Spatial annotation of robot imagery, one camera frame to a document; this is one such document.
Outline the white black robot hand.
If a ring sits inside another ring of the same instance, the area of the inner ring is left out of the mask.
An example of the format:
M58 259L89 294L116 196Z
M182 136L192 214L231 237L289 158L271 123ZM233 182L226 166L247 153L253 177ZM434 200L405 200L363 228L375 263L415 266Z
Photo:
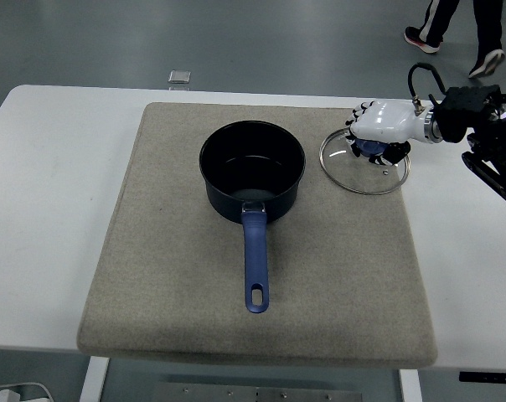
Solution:
M409 100L373 100L353 109L346 121L347 142L356 157L376 165L392 166L409 155L411 140L430 143L426 113L415 114Z

